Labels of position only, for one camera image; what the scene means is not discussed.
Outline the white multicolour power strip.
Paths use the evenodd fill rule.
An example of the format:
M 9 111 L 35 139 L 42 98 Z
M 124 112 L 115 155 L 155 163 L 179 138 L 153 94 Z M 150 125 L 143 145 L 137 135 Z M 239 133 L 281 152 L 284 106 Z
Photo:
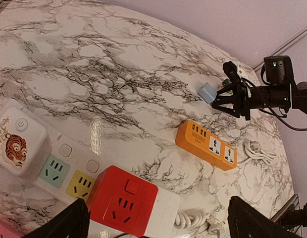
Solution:
M 44 126 L 51 140 L 52 152 L 37 178 L 30 182 L 64 203 L 71 204 L 78 198 L 87 202 L 98 175 L 113 165 L 111 161 L 72 141 L 14 99 L 0 107 L 0 115 L 9 107 L 18 108 Z M 178 195 L 158 187 L 155 204 L 143 237 L 171 237 L 179 205 Z

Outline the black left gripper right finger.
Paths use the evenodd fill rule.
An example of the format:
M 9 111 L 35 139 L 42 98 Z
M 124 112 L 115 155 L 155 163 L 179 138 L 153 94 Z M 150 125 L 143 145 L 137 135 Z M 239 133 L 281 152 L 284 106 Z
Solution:
M 232 238 L 298 238 L 282 225 L 265 217 L 238 196 L 232 196 L 228 207 L 228 225 Z

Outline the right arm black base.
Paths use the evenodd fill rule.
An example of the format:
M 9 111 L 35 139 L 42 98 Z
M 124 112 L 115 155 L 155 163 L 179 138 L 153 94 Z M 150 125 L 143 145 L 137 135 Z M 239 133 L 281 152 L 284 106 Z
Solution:
M 279 221 L 279 224 L 288 230 L 298 226 L 307 227 L 307 203 L 303 209 L 288 210 Z

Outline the orange power strip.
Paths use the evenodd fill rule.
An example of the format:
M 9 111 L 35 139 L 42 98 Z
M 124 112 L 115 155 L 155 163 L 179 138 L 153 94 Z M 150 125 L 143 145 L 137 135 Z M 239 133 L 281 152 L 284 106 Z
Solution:
M 175 143 L 223 171 L 237 167 L 237 150 L 192 120 L 178 127 Z

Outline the light blue plug adapter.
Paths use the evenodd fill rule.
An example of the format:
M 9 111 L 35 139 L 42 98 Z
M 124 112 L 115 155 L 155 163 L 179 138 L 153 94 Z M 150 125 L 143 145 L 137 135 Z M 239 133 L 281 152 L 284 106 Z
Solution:
M 215 89 L 207 82 L 198 89 L 198 95 L 208 104 L 211 104 L 217 96 Z

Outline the green plug adapter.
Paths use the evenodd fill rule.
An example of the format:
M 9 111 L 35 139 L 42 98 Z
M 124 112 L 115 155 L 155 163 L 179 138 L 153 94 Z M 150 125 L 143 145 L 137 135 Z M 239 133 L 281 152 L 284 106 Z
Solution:
M 232 82 L 229 79 L 225 79 L 224 81 L 222 81 L 222 86 L 224 88 L 230 86 L 231 84 L 232 84 Z M 233 91 L 232 90 L 227 91 L 227 93 L 230 94 L 230 95 L 233 95 Z

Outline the white cube adapter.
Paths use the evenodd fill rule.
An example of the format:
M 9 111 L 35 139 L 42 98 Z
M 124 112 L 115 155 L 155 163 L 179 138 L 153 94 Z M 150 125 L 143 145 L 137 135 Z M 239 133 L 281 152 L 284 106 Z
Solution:
M 14 176 L 34 181 L 52 152 L 44 126 L 16 107 L 0 115 L 0 165 Z

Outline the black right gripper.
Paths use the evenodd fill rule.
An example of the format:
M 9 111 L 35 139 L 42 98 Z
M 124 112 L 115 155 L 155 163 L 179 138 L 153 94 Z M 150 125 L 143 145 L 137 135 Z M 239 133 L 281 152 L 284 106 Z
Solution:
M 281 108 L 287 113 L 296 108 L 296 84 L 289 56 L 265 57 L 261 76 L 266 76 L 264 86 L 251 86 L 245 91 L 242 83 L 231 84 L 217 91 L 211 106 L 245 120 L 250 120 L 251 109 Z

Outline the red cube socket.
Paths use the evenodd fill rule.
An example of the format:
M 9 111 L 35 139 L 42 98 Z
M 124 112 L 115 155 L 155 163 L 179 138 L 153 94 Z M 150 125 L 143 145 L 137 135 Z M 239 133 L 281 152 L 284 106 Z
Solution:
M 156 185 L 111 165 L 98 175 L 86 202 L 90 219 L 123 233 L 142 237 L 157 193 Z

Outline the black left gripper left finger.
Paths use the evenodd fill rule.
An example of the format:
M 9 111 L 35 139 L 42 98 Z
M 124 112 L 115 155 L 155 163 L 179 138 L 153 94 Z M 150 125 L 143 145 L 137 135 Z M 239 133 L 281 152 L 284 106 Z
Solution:
M 24 238 L 86 238 L 89 232 L 90 214 L 82 198 L 78 198 L 52 220 Z

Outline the pink triangular power strip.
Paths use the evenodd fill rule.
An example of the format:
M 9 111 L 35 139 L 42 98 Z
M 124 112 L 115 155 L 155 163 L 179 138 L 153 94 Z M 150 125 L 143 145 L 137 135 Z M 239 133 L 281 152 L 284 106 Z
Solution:
M 0 220 L 0 238 L 21 238 L 23 235 Z

